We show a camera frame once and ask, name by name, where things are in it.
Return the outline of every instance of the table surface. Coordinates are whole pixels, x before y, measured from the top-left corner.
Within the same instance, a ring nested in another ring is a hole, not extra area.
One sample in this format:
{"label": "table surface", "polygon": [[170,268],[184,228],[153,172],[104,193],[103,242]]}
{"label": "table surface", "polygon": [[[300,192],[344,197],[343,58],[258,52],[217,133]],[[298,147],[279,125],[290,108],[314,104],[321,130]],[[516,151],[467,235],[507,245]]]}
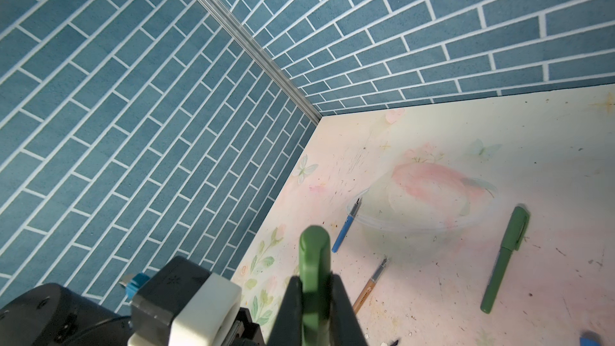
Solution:
{"label": "table surface", "polygon": [[[332,269],[370,345],[615,344],[615,86],[323,118],[233,276],[267,337],[298,238],[332,242]],[[479,306],[518,204],[531,214],[491,314]]]}

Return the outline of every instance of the brick wallpaper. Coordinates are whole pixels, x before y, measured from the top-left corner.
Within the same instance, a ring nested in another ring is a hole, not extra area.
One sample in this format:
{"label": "brick wallpaper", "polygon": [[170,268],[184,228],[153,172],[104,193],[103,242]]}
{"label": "brick wallpaper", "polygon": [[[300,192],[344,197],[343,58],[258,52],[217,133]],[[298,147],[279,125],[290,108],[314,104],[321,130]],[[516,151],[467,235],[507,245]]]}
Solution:
{"label": "brick wallpaper", "polygon": [[195,0],[0,0],[0,306],[229,277],[315,126]]}
{"label": "brick wallpaper", "polygon": [[615,81],[615,0],[222,0],[322,115]]}

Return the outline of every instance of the pen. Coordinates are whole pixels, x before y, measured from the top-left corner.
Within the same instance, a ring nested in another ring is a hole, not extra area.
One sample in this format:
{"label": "pen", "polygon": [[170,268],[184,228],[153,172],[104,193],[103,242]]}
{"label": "pen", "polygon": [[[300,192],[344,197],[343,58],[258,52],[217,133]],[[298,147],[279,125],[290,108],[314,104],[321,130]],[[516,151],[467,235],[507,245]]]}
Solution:
{"label": "pen", "polygon": [[497,255],[496,264],[491,273],[491,279],[487,285],[487,290],[483,296],[483,301],[480,303],[480,309],[484,313],[490,313],[493,308],[493,303],[496,300],[497,290],[504,279],[504,272],[508,261],[511,259],[512,252],[519,250],[523,235],[528,227],[529,213],[522,207],[515,207],[512,211],[511,219],[508,222],[508,227],[504,232],[500,251]]}
{"label": "pen", "polygon": [[387,263],[389,263],[389,258],[384,256],[382,263],[380,263],[380,266],[378,266],[376,272],[374,273],[374,275],[372,275],[370,280],[367,281],[365,287],[363,288],[363,291],[361,291],[361,294],[358,295],[357,300],[352,305],[352,311],[354,311],[355,314],[358,313],[358,310],[361,309],[361,306],[363,305],[363,303],[365,303],[365,300],[376,286],[376,282],[378,282],[378,279],[380,278],[380,275],[382,275],[382,272],[384,271],[384,268],[386,267]]}
{"label": "pen", "polygon": [[361,198],[357,199],[357,203],[355,203],[354,206],[352,207],[352,210],[350,211],[348,218],[346,218],[346,221],[344,225],[342,226],[340,234],[338,235],[338,238],[335,240],[335,243],[333,244],[333,248],[331,248],[331,251],[337,252],[338,249],[340,248],[340,245],[342,244],[342,241],[346,237],[346,234],[348,233],[348,229],[350,228],[350,225],[352,224],[354,217],[357,216],[358,207],[360,205],[361,205]]}

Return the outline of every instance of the metal strip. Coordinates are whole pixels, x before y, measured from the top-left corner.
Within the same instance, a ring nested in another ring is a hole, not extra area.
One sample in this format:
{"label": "metal strip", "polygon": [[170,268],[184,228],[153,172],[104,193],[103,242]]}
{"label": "metal strip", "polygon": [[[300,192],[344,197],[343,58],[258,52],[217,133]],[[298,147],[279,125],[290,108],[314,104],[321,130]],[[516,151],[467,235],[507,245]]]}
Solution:
{"label": "metal strip", "polygon": [[235,16],[226,8],[220,0],[198,0],[222,27],[243,47],[252,59],[275,81],[282,91],[295,102],[311,121],[316,125],[322,118],[321,114],[296,88],[295,84],[288,79],[280,67],[267,55],[256,40],[242,27]]}

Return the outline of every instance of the green marker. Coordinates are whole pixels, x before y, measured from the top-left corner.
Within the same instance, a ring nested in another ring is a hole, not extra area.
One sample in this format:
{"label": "green marker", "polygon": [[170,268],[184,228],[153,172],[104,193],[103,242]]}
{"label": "green marker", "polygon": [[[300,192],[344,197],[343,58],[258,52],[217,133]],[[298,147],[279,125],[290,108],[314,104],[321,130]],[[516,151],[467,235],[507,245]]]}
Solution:
{"label": "green marker", "polygon": [[504,272],[506,271],[506,266],[508,266],[508,261],[511,259],[512,251],[519,250],[528,227],[528,222],[529,213],[522,207],[515,207],[508,222],[508,227],[506,227],[502,245],[500,245],[500,252],[497,255],[496,265],[493,267],[491,280],[489,280],[487,290],[483,296],[483,302],[480,303],[480,309],[484,313],[490,313],[493,308],[497,290],[500,284],[502,284],[502,279],[504,279]]}

